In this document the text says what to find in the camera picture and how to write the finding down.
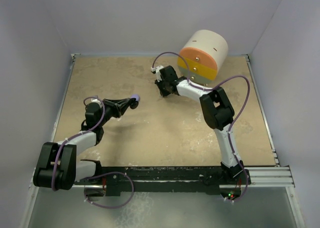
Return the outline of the purple round earbud charging case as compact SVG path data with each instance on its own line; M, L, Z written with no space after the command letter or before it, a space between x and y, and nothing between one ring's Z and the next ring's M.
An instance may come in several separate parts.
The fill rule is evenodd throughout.
M140 101L140 96L139 96L138 94L133 94L133 95L131 96L131 98L132 98L132 99L135 99L137 102Z

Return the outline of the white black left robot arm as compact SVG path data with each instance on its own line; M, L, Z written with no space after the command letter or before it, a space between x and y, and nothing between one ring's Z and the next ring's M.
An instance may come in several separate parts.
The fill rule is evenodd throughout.
M76 181L87 179L98 184L103 179L102 166L96 160L77 161L83 151L100 143L104 135L104 124L111 118L120 118L128 108L136 109L140 97L108 100L89 97L85 103L85 119L78 133L59 142L43 144L33 174L36 187L53 191L69 190Z

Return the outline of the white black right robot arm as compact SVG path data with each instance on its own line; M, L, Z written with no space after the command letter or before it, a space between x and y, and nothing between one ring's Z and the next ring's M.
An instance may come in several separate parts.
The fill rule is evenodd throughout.
M151 69L155 74L154 83L162 97L170 94L184 96L200 103L206 124L213 129L220 148L223 180L235 183L243 171L243 163L238 153L232 128L235 111L223 88L207 90L194 85L187 78L178 77L172 66L158 66Z

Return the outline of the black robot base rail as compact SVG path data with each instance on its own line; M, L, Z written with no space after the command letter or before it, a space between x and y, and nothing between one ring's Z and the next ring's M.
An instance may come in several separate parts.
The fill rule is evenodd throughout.
M103 167L103 178L82 179L75 185L100 189L105 196L122 192L205 193L238 196L240 186L251 184L247 169L232 178L222 166Z

